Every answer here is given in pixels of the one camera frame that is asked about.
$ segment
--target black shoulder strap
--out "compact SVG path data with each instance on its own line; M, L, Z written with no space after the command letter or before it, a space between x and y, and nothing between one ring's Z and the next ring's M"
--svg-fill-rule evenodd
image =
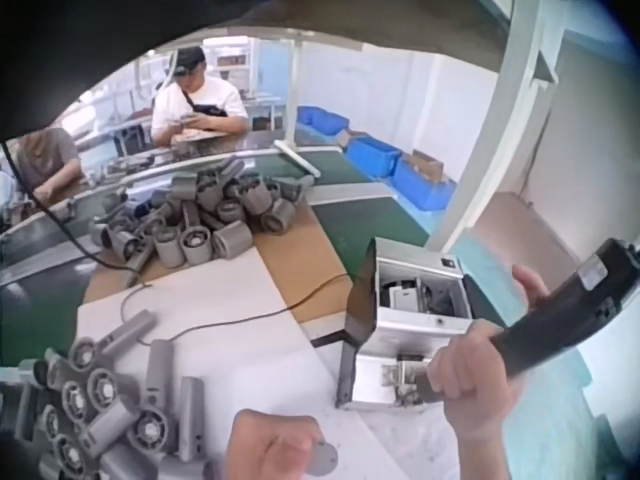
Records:
M193 100L191 100L191 97L189 96L189 94L182 89L180 89L180 91L182 92L182 95L184 95L184 99L187 101L189 106L193 108L193 110L195 111L196 106L193 104Z

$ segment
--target person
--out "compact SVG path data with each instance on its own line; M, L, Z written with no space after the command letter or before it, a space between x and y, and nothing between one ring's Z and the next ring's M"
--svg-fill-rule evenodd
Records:
M513 278L530 308L549 292L542 278L522 266ZM489 338L500 331L478 320L440 349L427 367L432 386L444 392L444 412L458 439L462 480L510 478L502 423L523 391L522 378L507 379ZM225 480L300 480L314 442L323 439L311 417L281 417L243 410L236 415L225 459Z
M63 128L29 133L18 144L18 171L45 206L61 200L64 190L83 175L78 149Z
M205 75L202 48L183 48L177 55L175 81L155 99L151 120L154 143L170 146L171 139L185 129L246 132L247 111L238 89L226 80Z

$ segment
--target black cap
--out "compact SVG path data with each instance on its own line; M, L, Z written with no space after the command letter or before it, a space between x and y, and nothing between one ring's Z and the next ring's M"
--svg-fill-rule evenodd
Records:
M205 61L204 51L200 47L181 48L178 50L178 60L173 74L176 76L189 75L201 62Z

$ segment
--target white label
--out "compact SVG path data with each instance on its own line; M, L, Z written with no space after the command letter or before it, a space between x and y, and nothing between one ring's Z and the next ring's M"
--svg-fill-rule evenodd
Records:
M608 274L607 267L604 266L604 263L597 255L591 257L578 269L578 276L582 280L582 285L589 292L607 278Z

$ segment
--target open metal housing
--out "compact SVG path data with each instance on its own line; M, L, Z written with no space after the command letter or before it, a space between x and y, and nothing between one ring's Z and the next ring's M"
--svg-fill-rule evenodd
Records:
M424 408L413 382L416 369L471 325L463 277L454 256L371 241L347 303L338 408ZM416 288L389 288L407 280ZM416 298L420 287L428 302Z

